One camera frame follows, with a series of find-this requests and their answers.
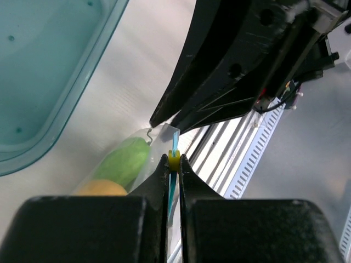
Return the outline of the orange fruit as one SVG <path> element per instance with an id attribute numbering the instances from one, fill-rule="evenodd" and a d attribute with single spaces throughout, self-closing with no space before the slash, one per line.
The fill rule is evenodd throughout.
<path id="1" fill-rule="evenodd" d="M 79 188 L 74 195 L 77 196 L 126 196 L 127 191 L 119 184 L 107 180 L 91 180 Z"/>

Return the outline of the light green cucumber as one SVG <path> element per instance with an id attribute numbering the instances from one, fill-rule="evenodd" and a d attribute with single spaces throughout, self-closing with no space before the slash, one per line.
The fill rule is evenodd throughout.
<path id="1" fill-rule="evenodd" d="M 103 159 L 96 168 L 93 178 L 111 180 L 126 187 L 140 173 L 149 152 L 150 146 L 145 139 L 128 138 Z"/>

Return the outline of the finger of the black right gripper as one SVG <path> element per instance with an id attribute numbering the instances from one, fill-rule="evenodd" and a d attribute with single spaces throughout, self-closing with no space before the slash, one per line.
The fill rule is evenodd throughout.
<path id="1" fill-rule="evenodd" d="M 155 127 L 188 106 L 233 43 L 251 1 L 196 1 L 186 40 L 171 80 L 156 106 Z"/>

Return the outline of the clear zip top bag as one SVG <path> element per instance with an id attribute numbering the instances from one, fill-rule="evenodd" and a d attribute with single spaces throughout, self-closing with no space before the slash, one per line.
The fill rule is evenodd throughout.
<path id="1" fill-rule="evenodd" d="M 156 169 L 162 155 L 170 159 L 178 151 L 180 130 L 164 124 L 145 128 L 119 143 L 76 187 L 74 195 L 126 195 Z"/>

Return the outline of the blue translucent plastic basin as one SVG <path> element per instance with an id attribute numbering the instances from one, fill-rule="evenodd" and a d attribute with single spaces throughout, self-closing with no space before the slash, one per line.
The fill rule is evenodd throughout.
<path id="1" fill-rule="evenodd" d="M 56 143 L 127 1 L 1 1 L 1 175 Z"/>

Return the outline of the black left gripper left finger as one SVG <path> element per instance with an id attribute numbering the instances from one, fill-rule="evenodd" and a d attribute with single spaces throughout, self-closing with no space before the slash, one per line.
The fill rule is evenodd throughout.
<path id="1" fill-rule="evenodd" d="M 126 196 L 37 196 L 22 204 L 1 262 L 166 262 L 167 156 Z"/>

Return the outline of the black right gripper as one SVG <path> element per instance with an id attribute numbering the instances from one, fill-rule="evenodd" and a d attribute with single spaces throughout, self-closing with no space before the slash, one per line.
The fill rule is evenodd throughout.
<path id="1" fill-rule="evenodd" d="M 191 98 L 196 105 L 172 116 L 181 132 L 241 117 L 253 105 L 274 110 L 338 58 L 327 50 L 327 35 L 350 17 L 350 1 L 300 1 L 289 9 L 286 1 L 251 2 L 228 51 Z"/>

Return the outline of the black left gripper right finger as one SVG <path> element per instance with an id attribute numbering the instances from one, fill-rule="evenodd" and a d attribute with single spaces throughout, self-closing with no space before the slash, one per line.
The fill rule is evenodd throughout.
<path id="1" fill-rule="evenodd" d="M 301 199 L 225 199 L 180 158 L 184 262 L 342 262 L 322 211 Z"/>

